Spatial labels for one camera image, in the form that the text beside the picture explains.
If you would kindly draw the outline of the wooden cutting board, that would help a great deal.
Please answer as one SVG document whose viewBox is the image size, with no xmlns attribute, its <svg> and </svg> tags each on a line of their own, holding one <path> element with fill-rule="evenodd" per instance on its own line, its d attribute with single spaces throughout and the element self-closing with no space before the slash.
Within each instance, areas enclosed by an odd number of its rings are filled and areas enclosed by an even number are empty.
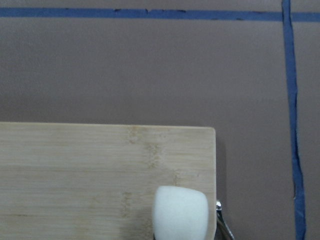
<svg viewBox="0 0 320 240">
<path fill-rule="evenodd" d="M 159 186 L 209 202 L 215 234 L 216 134 L 211 127 L 0 124 L 3 240 L 150 240 Z"/>
</svg>

